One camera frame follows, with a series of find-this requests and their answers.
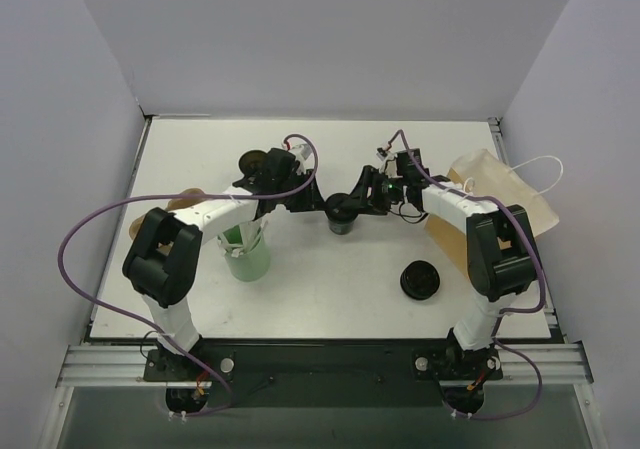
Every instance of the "gray wall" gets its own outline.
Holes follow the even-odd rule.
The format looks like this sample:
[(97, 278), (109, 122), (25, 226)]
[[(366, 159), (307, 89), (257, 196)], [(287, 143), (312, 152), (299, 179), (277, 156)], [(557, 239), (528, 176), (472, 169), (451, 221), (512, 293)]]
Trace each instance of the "gray wall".
[[(504, 119), (512, 162), (556, 154), (540, 242), (560, 323), (586, 344), (612, 447), (640, 445), (640, 0), (570, 0)], [(538, 186), (555, 168), (527, 171)]]
[[(82, 0), (0, 0), (0, 34), (0, 445), (30, 448), (88, 310), (58, 275), (57, 246), (123, 195), (143, 120)], [(90, 291), (114, 222), (69, 254)]]
[(568, 0), (85, 0), (146, 113), (504, 114)]

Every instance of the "black cup lid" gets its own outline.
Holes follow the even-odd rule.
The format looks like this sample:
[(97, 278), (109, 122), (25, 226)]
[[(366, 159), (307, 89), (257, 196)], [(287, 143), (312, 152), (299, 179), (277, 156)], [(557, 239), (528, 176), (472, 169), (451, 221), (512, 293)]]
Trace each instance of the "black cup lid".
[(438, 291), (440, 275), (427, 261), (414, 261), (402, 272), (400, 287), (412, 299), (424, 301)]

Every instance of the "screw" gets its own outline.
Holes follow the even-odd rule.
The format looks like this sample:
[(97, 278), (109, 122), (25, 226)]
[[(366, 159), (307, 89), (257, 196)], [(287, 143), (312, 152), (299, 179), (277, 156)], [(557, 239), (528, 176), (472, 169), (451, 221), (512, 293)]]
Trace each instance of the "screw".
[(416, 359), (416, 369), (418, 369), (420, 372), (424, 372), (427, 370), (427, 367), (429, 367), (429, 361), (427, 361), (426, 357), (419, 357)]
[(229, 374), (231, 371), (233, 371), (234, 365), (235, 363), (233, 362), (233, 359), (225, 357), (222, 361), (220, 361), (220, 370), (225, 374)]

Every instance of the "black lid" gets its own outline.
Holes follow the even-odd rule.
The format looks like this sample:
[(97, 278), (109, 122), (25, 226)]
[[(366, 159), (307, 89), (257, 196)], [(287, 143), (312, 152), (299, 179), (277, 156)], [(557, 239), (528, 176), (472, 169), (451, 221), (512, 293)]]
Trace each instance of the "black lid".
[(349, 194), (338, 192), (326, 200), (324, 212), (331, 221), (349, 223), (356, 220), (358, 217), (356, 211), (345, 210), (340, 207), (346, 199), (349, 199)]
[(400, 286), (407, 296), (424, 301), (438, 291), (440, 275), (427, 261), (414, 261), (402, 272)]

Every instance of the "wire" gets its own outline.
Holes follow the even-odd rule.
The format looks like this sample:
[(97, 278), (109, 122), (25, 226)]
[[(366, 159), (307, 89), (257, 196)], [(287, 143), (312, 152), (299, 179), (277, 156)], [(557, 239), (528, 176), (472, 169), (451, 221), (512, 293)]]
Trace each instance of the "wire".
[(144, 336), (142, 336), (142, 340), (140, 341), (140, 345), (138, 346), (138, 350), (140, 351), (140, 354), (142, 354), (142, 357), (144, 357), (145, 361), (147, 362), (149, 362), (149, 357), (144, 352), (142, 352), (142, 346), (144, 344), (144, 341), (147, 340), (147, 337), (149, 337), (154, 332), (156, 331), (149, 331)]
[(389, 211), (389, 212), (391, 214), (393, 214), (394, 216), (400, 216), (400, 218), (402, 218), (402, 220), (404, 222), (406, 222), (407, 224), (420, 224), (429, 215), (426, 212), (423, 212), (423, 213), (420, 213), (420, 214), (402, 214), (402, 207), (405, 204), (406, 204), (405, 202), (401, 202), (400, 203), (400, 205), (398, 206), (398, 212), (393, 212), (393, 211)]
[[(511, 417), (515, 417), (515, 416), (519, 416), (522, 414), (525, 414), (529, 411), (531, 411), (540, 401), (540, 397), (542, 395), (542, 375), (540, 374), (540, 370), (538, 369), (538, 366), (536, 366), (536, 364), (524, 353), (517, 351), (515, 349), (512, 349), (510, 347), (505, 346), (504, 344), (502, 344), (500, 341), (498, 341), (496, 339), (496, 334), (498, 332), (498, 329), (500, 328), (500, 323), (502, 322), (502, 317), (507, 314), (507, 313), (512, 313), (512, 314), (534, 314), (538, 311), (540, 311), (541, 309), (544, 308), (546, 302), (547, 302), (547, 297), (546, 297), (546, 291), (547, 291), (547, 286), (545, 283), (545, 276), (544, 276), (544, 271), (542, 270), (542, 264), (540, 263), (540, 259), (538, 258), (538, 255), (536, 254), (535, 249), (533, 248), (533, 245), (531, 244), (531, 242), (529, 242), (529, 239), (527, 238), (526, 234), (524, 233), (524, 230), (522, 229), (522, 226), (520, 226), (520, 224), (518, 223), (518, 221), (516, 220), (516, 218), (513, 216), (513, 214), (511, 214), (511, 211), (509, 211), (509, 209), (507, 208), (507, 206), (505, 206), (502, 202), (500, 202), (497, 198), (493, 197), (493, 196), (471, 196), (467, 193), (464, 193), (462, 191), (458, 191), (456, 189), (452, 189), (449, 187), (446, 187), (444, 185), (442, 185), (440, 182), (436, 181), (433, 177), (431, 177), (427, 171), (424, 170), (424, 168), (422, 167), (422, 164), (416, 159), (416, 157), (413, 154), (413, 151), (411, 151), (411, 148), (409, 146), (409, 142), (407, 141), (407, 137), (404, 134), (404, 131), (402, 129), (399, 129), (398, 131), (396, 131), (396, 133), (393, 135), (393, 137), (389, 140), (389, 145), (391, 145), (393, 143), (393, 141), (397, 138), (400, 137), (400, 139), (402, 140), (402, 144), (404, 145), (407, 154), (409, 154), (409, 158), (411, 159), (411, 162), (413, 162), (413, 164), (415, 165), (415, 167), (418, 169), (418, 171), (420, 172), (420, 174), (427, 180), (429, 181), (429, 183), (435, 185), (436, 187), (439, 187), (440, 189), (444, 189), (447, 191), (450, 191), (454, 194), (457, 194), (458, 196), (461, 197), (466, 197), (467, 199), (469, 199), (470, 201), (474, 201), (474, 202), (483, 202), (483, 201), (487, 201), (487, 202), (492, 202), (494, 203), (498, 209), (500, 209), (500, 211), (502, 211), (504, 213), (504, 215), (507, 217), (507, 219), (509, 220), (509, 222), (511, 222), (511, 224), (513, 225), (514, 229), (516, 230), (516, 233), (518, 234), (518, 237), (520, 238), (520, 240), (522, 241), (522, 245), (524, 246), (525, 250), (527, 251), (527, 254), (529, 255), (529, 258), (531, 259), (531, 262), (533, 264), (533, 267), (535, 269), (536, 272), (536, 278), (538, 279), (538, 285), (540, 287), (540, 300), (538, 301), (538, 304), (535, 307), (531, 307), (531, 308), (525, 308), (525, 309), (520, 309), (520, 308), (512, 308), (512, 307), (506, 307), (504, 309), (502, 309), (500, 311), (500, 317), (497, 319), (495, 326), (493, 327), (493, 330), (491, 331), (491, 337), (493, 338), (493, 341), (495, 342), (495, 344), (498, 347), (501, 347), (502, 349), (509, 351), (513, 354), (516, 354), (517, 356), (520, 356), (521, 358), (523, 358), (525, 361), (527, 361), (531, 367), (533, 367), (533, 370), (536, 373), (536, 377), (538, 378), (538, 387), (536, 390), (536, 395), (534, 396), (533, 400), (531, 401), (531, 403), (526, 406), (523, 409), (517, 410), (517, 411), (512, 411), (512, 412), (508, 412), (505, 414), (499, 414), (499, 415), (495, 415), (495, 416), (482, 416), (482, 415), (472, 415), (469, 418), (470, 419), (475, 419), (478, 421), (499, 421), (499, 420), (503, 420), (503, 419), (508, 419)], [(456, 411), (455, 409), (453, 410), (453, 414), (454, 415), (458, 415), (460, 417), (464, 417), (466, 418), (467, 415), (463, 414), (459, 411)]]
[[(305, 137), (305, 136), (303, 136), (301, 134), (289, 134), (287, 137), (285, 137), (284, 142), (286, 144), (288, 144), (289, 139), (292, 139), (292, 138), (302, 139), (305, 143), (307, 143), (309, 145), (309, 147), (311, 148), (311, 151), (313, 152), (314, 166), (313, 166), (313, 170), (312, 170), (311, 175), (309, 176), (309, 178), (304, 183), (302, 183), (300, 186), (298, 186), (298, 187), (296, 187), (294, 189), (291, 189), (290, 191), (283, 192), (281, 194), (234, 195), (233, 199), (235, 199), (235, 200), (274, 200), (274, 199), (287, 198), (287, 197), (293, 196), (293, 195), (299, 193), (300, 191), (304, 190), (306, 187), (308, 187), (313, 182), (313, 180), (315, 179), (316, 174), (318, 172), (318, 151), (316, 150), (316, 147), (313, 145), (313, 143), (307, 137)], [(65, 255), (65, 252), (67, 250), (67, 246), (69, 245), (69, 242), (71, 241), (73, 236), (75, 236), (75, 234), (80, 229), (82, 229), (86, 224), (91, 222), (93, 219), (97, 218), (98, 216), (100, 216), (100, 215), (104, 214), (105, 212), (108, 212), (108, 211), (110, 211), (112, 209), (115, 209), (117, 207), (126, 206), (126, 205), (134, 203), (134, 202), (170, 200), (170, 199), (209, 199), (209, 200), (218, 200), (218, 199), (231, 199), (231, 196), (229, 196), (227, 194), (154, 194), (154, 195), (147, 195), (147, 196), (128, 197), (126, 199), (122, 199), (121, 201), (112, 202), (111, 204), (107, 204), (106, 206), (103, 206), (100, 209), (95, 210), (94, 212), (92, 212), (88, 216), (84, 217), (82, 220), (80, 220), (75, 226), (73, 226), (69, 230), (69, 232), (67, 233), (66, 236), (64, 236), (64, 238), (62, 239), (62, 242), (60, 243), (60, 247), (58, 248), (58, 270), (60, 271), (60, 275), (62, 276), (62, 279), (64, 279), (64, 281), (71, 288), (71, 290), (73, 290), (80, 297), (88, 300), (89, 302), (92, 302), (95, 305), (104, 307), (105, 309), (108, 309), (110, 311), (116, 312), (116, 313), (121, 314), (121, 315), (126, 316), (126, 317), (130, 317), (131, 319), (135, 319), (136, 321), (139, 321), (139, 322), (141, 322), (143, 324), (146, 324), (147, 326), (151, 327), (154, 331), (158, 332), (158, 334), (162, 334), (164, 340), (166, 342), (168, 342), (173, 348), (175, 348), (176, 351), (178, 351), (184, 357), (189, 359), (191, 362), (193, 362), (194, 364), (199, 366), (204, 371), (208, 372), (211, 376), (213, 376), (213, 378), (215, 380), (217, 380), (222, 385), (222, 387), (225, 389), (225, 391), (229, 394), (230, 401), (227, 404), (222, 404), (220, 406), (209, 408), (209, 409), (205, 409), (205, 410), (202, 410), (202, 411), (200, 411), (198, 413), (189, 415), (190, 417), (208, 416), (208, 415), (214, 414), (216, 412), (220, 412), (220, 411), (222, 411), (224, 409), (228, 409), (229, 407), (231, 407), (233, 405), (233, 403), (234, 403), (234, 395), (233, 395), (233, 391), (232, 391), (231, 387), (229, 386), (229, 384), (227, 383), (227, 381), (225, 381), (224, 378), (220, 374), (218, 374), (214, 369), (209, 367), (207, 364), (202, 362), (200, 359), (198, 359), (194, 355), (190, 354), (187, 350), (183, 349), (171, 336), (164, 334), (164, 331), (163, 331), (162, 327), (160, 327), (155, 322), (150, 321), (149, 319), (147, 319), (147, 318), (145, 318), (143, 316), (135, 314), (134, 312), (128, 311), (126, 309), (122, 309), (120, 307), (114, 306), (113, 304), (109, 304), (108, 302), (102, 301), (102, 300), (98, 299), (96, 296), (93, 296), (93, 295), (89, 294), (88, 292), (82, 290), (73, 281), (73, 279), (71, 279), (71, 276), (69, 276), (69, 273), (68, 273), (67, 268), (65, 267), (65, 263), (64, 263), (64, 255)]]

